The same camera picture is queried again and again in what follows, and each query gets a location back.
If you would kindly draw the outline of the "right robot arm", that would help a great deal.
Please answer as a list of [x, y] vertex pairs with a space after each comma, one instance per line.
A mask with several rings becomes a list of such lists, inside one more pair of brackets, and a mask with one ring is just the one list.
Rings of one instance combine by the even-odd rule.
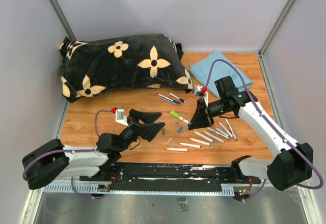
[[189, 130], [206, 128], [214, 118], [228, 112], [244, 120], [269, 149], [273, 159], [242, 156], [231, 163], [231, 178], [243, 183], [248, 177], [268, 180], [283, 191], [312, 177], [313, 149], [288, 135], [263, 109], [249, 90], [240, 92], [230, 76], [215, 81], [220, 99], [207, 102], [200, 96]]

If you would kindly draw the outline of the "clear cap grey pen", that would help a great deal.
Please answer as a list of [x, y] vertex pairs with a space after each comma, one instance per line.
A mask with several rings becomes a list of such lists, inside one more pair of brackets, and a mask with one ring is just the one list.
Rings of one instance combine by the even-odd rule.
[[157, 96], [159, 99], [161, 99], [161, 100], [163, 100], [163, 101], [165, 101], [165, 102], [168, 102], [168, 103], [170, 103], [170, 104], [173, 104], [173, 105], [177, 105], [175, 102], [173, 102], [173, 101], [170, 101], [169, 99], [166, 99], [166, 98], [164, 98], [164, 97], [161, 97], [161, 96]]

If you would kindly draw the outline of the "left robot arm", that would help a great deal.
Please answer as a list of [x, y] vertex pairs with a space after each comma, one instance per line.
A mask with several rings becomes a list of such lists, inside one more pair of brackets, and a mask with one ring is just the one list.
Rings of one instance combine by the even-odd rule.
[[121, 158], [121, 152], [131, 150], [134, 142], [151, 142], [165, 126], [164, 122], [158, 122], [161, 112], [131, 109], [126, 116], [123, 106], [114, 107], [110, 112], [117, 123], [125, 126], [120, 134], [98, 134], [97, 143], [92, 147], [68, 146], [56, 138], [27, 154], [22, 159], [22, 178], [29, 189], [45, 187], [58, 179], [104, 181], [111, 174], [110, 166]]

